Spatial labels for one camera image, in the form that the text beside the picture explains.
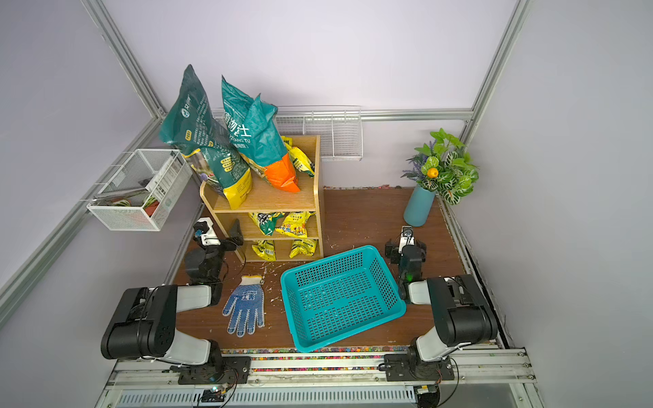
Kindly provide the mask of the yellow green packet shelf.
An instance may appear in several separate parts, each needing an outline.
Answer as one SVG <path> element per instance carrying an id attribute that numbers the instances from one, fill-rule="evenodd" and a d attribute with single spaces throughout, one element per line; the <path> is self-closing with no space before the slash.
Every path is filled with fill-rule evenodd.
<path id="1" fill-rule="evenodd" d="M 250 212 L 250 219 L 265 236 L 272 236 L 277 228 L 277 220 L 284 216 L 283 212 Z"/>

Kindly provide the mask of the teal plastic basket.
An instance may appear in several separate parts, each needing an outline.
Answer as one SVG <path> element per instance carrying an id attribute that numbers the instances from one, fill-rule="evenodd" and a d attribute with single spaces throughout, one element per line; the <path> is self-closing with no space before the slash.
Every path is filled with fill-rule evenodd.
<path id="1" fill-rule="evenodd" d="M 394 275 L 374 246 L 287 270 L 281 288 L 289 330 L 301 353 L 399 319 L 407 309 Z"/>

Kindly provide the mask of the yellow fertilizer packet top shelf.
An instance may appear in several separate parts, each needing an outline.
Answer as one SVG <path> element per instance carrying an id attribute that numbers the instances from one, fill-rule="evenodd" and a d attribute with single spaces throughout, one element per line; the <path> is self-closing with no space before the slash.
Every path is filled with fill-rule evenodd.
<path id="1" fill-rule="evenodd" d="M 282 136 L 282 141 L 285 144 L 291 162 L 294 168 L 301 173 L 305 173 L 311 178 L 315 176 L 315 165 L 311 159 L 294 144 L 294 140 L 289 137 Z"/>

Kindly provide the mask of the teal orange soil bag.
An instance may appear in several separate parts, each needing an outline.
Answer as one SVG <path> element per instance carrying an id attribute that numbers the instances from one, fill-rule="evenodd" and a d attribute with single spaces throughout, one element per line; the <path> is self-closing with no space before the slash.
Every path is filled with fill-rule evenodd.
<path id="1" fill-rule="evenodd" d="M 254 98 L 247 95 L 226 80 L 221 83 L 221 92 L 224 124 L 231 144 L 270 186 L 299 192 L 294 165 L 275 125 L 277 107 L 261 100 L 260 95 Z"/>

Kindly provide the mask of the dark green yellow fertilizer bag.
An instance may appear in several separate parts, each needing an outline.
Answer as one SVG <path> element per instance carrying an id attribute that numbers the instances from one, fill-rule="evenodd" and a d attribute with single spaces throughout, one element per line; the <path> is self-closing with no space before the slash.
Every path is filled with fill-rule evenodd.
<path id="1" fill-rule="evenodd" d="M 163 121 L 159 138 L 179 150 L 198 177 L 223 195 L 232 210 L 246 201 L 253 187 L 250 167 L 231 144 L 227 129 L 213 117 L 193 66 L 185 68 L 178 98 Z"/>

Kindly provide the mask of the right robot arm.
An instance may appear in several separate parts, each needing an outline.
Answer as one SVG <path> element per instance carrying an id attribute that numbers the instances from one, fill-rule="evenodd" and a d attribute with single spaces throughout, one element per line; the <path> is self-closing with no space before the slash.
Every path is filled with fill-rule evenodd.
<path id="1" fill-rule="evenodd" d="M 457 350 L 498 336 L 497 319 L 474 277 L 423 277 L 426 247 L 413 238 L 387 241 L 384 252 L 398 266 L 400 298 L 431 308 L 433 327 L 410 348 L 409 360 L 416 367 L 442 363 Z"/>

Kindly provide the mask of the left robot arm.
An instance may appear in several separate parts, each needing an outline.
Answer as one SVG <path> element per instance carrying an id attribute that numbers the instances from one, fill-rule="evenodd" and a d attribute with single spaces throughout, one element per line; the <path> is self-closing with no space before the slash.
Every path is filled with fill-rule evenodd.
<path id="1" fill-rule="evenodd" d="M 185 256 L 190 284 L 126 290 L 105 330 L 100 352 L 107 360 L 149 359 L 190 367 L 222 365 L 219 345 L 194 338 L 176 327 L 177 314 L 216 306 L 222 295 L 226 253 L 243 245 L 239 221 L 218 238 L 209 218 L 193 225 L 199 248 Z"/>

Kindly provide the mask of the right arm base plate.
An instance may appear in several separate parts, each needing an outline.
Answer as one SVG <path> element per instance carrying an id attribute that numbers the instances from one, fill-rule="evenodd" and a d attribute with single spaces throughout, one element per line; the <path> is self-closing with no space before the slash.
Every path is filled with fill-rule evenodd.
<path id="1" fill-rule="evenodd" d="M 455 379 L 455 372 L 448 362 L 424 362 L 408 353 L 387 354 L 378 365 L 388 382 L 442 382 Z"/>

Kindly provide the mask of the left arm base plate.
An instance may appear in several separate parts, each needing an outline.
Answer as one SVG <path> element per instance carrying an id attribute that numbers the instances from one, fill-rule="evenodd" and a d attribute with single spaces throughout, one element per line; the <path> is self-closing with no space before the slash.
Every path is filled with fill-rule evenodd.
<path id="1" fill-rule="evenodd" d="M 252 359 L 248 356 L 224 355 L 217 363 L 204 365 L 173 365 L 179 385 L 243 385 L 248 381 Z"/>

